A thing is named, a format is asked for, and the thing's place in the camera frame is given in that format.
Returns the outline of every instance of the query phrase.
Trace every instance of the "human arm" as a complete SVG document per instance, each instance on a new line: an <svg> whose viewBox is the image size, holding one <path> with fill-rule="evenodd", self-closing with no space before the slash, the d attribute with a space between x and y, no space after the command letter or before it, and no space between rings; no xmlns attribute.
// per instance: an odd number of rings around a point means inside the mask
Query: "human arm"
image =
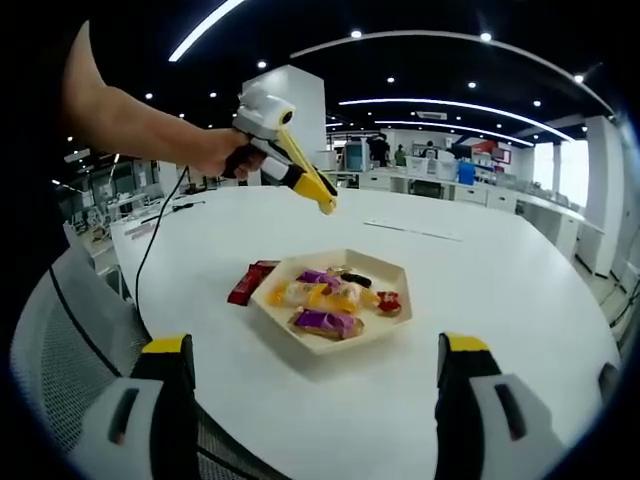
<svg viewBox="0 0 640 480"><path fill-rule="evenodd" d="M208 176L222 174L227 157L248 142L241 132L198 128L106 85L93 58L89 22L67 58L62 104L73 132L95 148L188 165ZM236 176L246 178L261 161L250 159L236 169Z"/></svg>

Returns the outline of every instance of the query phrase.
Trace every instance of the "purple wrapper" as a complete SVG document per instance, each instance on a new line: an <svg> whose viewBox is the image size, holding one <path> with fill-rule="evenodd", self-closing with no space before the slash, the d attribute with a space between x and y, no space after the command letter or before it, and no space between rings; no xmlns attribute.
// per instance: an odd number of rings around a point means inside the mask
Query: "purple wrapper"
<svg viewBox="0 0 640 480"><path fill-rule="evenodd" d="M294 322L299 328L319 328L328 332L336 332L340 338L347 338L356 327L356 320L348 315L318 312L305 309Z"/></svg>
<svg viewBox="0 0 640 480"><path fill-rule="evenodd" d="M340 286L340 280L336 277L316 270L305 270L296 280L305 283L326 283L332 291Z"/></svg>

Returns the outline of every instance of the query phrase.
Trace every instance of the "white round table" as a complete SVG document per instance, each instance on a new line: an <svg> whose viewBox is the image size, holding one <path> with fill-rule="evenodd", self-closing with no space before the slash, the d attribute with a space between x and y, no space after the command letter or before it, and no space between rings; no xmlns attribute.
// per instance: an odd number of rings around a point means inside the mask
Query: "white round table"
<svg viewBox="0 0 640 480"><path fill-rule="evenodd" d="M329 217L291 191L246 187L163 219L140 281L153 336L193 335L196 398L252 453L296 480L429 478L438 458L438 334L484 340L550 408L571 446L619 365L609 326L569 262L525 220L474 205L340 190ZM377 220L460 241L365 225ZM151 235L112 228L124 278ZM314 357L262 313L226 302L250 263L351 248L405 268L413 321L352 351Z"/></svg>

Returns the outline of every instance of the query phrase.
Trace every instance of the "ceiling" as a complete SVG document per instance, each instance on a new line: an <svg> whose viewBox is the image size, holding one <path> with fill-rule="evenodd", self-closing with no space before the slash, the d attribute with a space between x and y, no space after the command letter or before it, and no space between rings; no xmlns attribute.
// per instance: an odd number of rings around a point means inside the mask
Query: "ceiling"
<svg viewBox="0 0 640 480"><path fill-rule="evenodd" d="M573 114L608 114L575 82L491 44L408 36L360 40L289 58L299 50L349 37L353 29L365 34L420 29L479 35L487 31L494 40L527 50L568 72L586 73L586 85L616 104L608 58L617 39L594 35L606 12L576 8L584 3L246 0L176 63L168 61L171 53L222 0L105 3L92 20L91 35L94 56L107 83L143 101L151 92L153 99L148 103L175 115L184 113L185 120L203 128L231 124L242 82L262 73L256 66L262 59L268 63L267 70L290 63L323 78L327 113L347 129L376 128L375 120L417 120L411 116L415 110L445 112L449 123L461 116L461 125L508 135L530 127L491 113L436 105L338 105L365 98L453 100L541 122ZM395 78L393 84L387 83L390 76ZM470 89L470 81L478 87ZM210 92L217 97L210 98ZM534 100L542 105L535 107ZM560 130L574 138L584 136L579 124ZM534 141L532 135L523 139ZM557 140L543 132L535 141ZM66 147L72 153L84 145L74 140Z"/></svg>

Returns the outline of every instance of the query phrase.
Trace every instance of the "window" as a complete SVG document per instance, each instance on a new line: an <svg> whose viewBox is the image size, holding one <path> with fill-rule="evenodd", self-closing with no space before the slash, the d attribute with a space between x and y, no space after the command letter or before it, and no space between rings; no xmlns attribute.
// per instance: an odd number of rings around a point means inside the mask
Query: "window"
<svg viewBox="0 0 640 480"><path fill-rule="evenodd" d="M589 194L589 144L586 140L562 142L560 148L560 193L584 207Z"/></svg>
<svg viewBox="0 0 640 480"><path fill-rule="evenodd" d="M538 143L533 151L533 181L553 190L553 143Z"/></svg>

